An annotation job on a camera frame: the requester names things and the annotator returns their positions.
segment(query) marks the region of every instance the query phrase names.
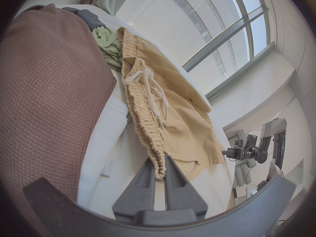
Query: pile of clothes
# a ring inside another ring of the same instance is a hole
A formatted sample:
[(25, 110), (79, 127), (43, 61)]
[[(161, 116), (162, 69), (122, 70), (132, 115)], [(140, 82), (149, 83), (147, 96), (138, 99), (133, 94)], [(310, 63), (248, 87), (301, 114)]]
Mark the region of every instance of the pile of clothes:
[(155, 45), (89, 10), (50, 4), (20, 14), (0, 44), (0, 76), (0, 178), (43, 236), (22, 188), (45, 177), (87, 205), (131, 121), (157, 180), (164, 154), (189, 180), (224, 162), (196, 89)]

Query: window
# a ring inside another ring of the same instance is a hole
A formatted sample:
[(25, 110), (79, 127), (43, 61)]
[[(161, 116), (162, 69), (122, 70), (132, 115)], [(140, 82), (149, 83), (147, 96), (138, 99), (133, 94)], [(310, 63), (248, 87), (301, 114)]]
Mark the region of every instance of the window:
[(116, 16), (168, 53), (210, 96), (267, 46), (267, 11), (262, 0), (126, 0)]

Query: black plastic mount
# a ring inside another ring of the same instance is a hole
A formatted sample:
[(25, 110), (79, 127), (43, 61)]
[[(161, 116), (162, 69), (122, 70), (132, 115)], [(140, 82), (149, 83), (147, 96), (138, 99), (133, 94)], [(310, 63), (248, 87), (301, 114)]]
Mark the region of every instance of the black plastic mount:
[(122, 223), (167, 226), (202, 220), (207, 204), (193, 188), (171, 156), (165, 155), (166, 211), (154, 211), (155, 173), (148, 158), (113, 205), (116, 220)]

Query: dark gray garment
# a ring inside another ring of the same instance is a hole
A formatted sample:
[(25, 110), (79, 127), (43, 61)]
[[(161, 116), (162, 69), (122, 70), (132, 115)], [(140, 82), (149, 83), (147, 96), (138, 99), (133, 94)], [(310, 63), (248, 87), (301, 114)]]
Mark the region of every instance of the dark gray garment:
[(96, 28), (97, 26), (104, 26), (106, 27), (105, 24), (103, 24), (98, 16), (94, 13), (92, 13), (89, 10), (79, 10), (76, 8), (71, 8), (71, 7), (64, 7), (63, 9), (68, 10), (74, 14), (76, 14), (77, 16), (81, 17), (86, 24), (89, 26), (90, 31), (93, 31), (94, 28)]

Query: crumpled green fabric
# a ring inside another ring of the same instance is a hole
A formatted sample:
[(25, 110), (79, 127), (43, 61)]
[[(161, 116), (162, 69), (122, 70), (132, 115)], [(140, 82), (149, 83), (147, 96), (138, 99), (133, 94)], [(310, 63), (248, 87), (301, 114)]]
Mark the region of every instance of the crumpled green fabric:
[(101, 52), (110, 69), (122, 70), (122, 43), (118, 40), (115, 31), (108, 27), (98, 26), (92, 31)]

